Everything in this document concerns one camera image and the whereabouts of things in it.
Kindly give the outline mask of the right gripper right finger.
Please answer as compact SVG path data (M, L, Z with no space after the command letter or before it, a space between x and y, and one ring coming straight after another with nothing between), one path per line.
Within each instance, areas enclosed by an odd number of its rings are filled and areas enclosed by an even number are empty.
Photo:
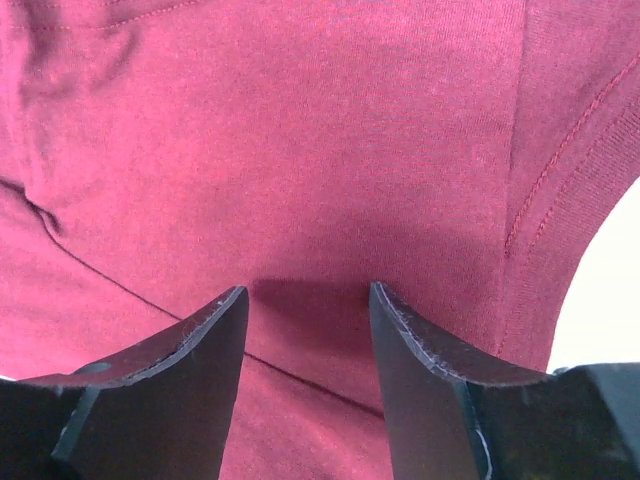
M638 477L637 364L526 369L424 319L380 282L369 312L395 478Z

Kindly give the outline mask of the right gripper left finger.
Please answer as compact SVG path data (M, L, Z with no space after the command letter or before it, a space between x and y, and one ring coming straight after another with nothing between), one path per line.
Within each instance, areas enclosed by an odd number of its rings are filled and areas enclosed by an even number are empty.
M215 479L237 398L249 298L188 318L71 374L1 384L5 479Z

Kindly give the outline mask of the maroon t shirt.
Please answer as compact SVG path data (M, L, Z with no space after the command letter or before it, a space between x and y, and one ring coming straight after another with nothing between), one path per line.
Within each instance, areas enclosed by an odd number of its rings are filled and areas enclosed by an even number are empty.
M388 479L373 281L547 365L639 175L635 1L5 1L1 372L244 285L226 479Z

